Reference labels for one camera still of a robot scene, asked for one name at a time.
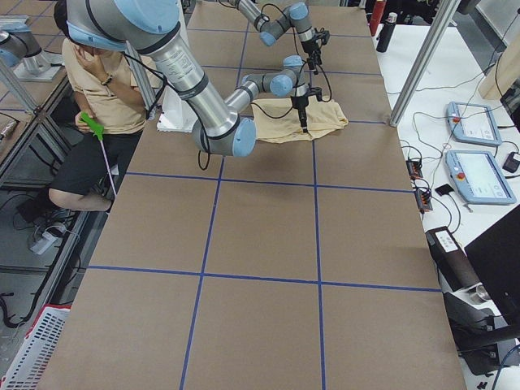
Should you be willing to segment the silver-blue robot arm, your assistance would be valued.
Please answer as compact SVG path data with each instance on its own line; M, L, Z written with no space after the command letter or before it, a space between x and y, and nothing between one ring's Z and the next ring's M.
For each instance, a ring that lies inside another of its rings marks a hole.
M180 34L176 1L69 1L67 26L73 41L99 49L123 51L132 45L154 60L180 99L197 115L192 135L200 150L244 157L256 142L256 127L240 113L260 94L289 96L305 107L310 87L304 62L290 56L276 73L249 75L222 98Z
M285 33L292 32L297 54L297 40L306 55L305 63L315 75L323 69L322 47L330 39L330 32L325 28L317 29L310 20L308 6L296 2L284 9L273 3L266 3L259 9L254 1L218 1L223 7L237 9L259 33L266 46L273 46Z

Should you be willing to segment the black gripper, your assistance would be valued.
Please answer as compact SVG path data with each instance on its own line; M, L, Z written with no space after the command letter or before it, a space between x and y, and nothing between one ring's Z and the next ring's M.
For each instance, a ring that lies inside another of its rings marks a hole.
M322 67L321 58L321 41L308 40L304 42L304 52L307 54L307 65L309 69L315 74L319 74Z
M292 108L296 109L299 115L301 130L308 133L306 107L309 105L309 98L306 95L292 97Z

